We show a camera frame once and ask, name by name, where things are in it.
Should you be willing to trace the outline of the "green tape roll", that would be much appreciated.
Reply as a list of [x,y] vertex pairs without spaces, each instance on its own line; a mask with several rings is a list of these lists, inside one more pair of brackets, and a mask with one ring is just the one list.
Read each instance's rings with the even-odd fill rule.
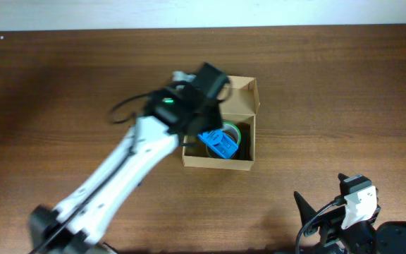
[[[241,134],[240,134],[239,128],[234,123],[224,121],[223,126],[220,129],[217,129],[217,130],[221,130],[224,133],[228,134],[239,146],[240,139],[241,139]],[[211,151],[208,152],[207,149],[206,149],[206,153],[211,158],[221,159],[217,155],[213,154]]]

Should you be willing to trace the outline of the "blue whiteboard duster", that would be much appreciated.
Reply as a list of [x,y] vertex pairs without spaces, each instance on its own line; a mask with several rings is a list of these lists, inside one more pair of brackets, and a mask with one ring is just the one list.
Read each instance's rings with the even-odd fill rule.
[[221,159],[230,159],[239,149],[238,144],[221,130],[208,131],[198,134],[197,137],[211,151]]

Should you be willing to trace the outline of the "orange black stapler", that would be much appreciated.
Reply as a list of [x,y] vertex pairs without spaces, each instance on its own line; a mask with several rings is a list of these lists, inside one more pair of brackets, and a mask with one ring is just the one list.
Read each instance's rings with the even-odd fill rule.
[[239,160],[250,160],[250,132],[241,131],[240,134]]

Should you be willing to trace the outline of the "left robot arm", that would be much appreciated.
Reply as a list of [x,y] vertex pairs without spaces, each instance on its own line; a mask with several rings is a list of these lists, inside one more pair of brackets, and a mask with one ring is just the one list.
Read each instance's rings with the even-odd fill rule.
[[113,217],[143,178],[186,136],[221,128],[219,97],[232,86],[229,77],[209,63],[191,75],[143,94],[140,113],[119,145],[96,171],[53,209],[36,207],[28,225],[33,253],[115,253],[102,242]]

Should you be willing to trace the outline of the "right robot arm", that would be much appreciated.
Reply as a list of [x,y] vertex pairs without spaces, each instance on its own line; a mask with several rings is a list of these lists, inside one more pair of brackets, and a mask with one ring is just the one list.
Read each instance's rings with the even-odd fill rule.
[[375,229],[380,212],[376,208],[371,219],[342,229],[345,209],[341,206],[346,203],[342,196],[318,211],[297,191],[294,198],[302,219],[295,240],[296,253],[406,254],[406,221],[384,222]]

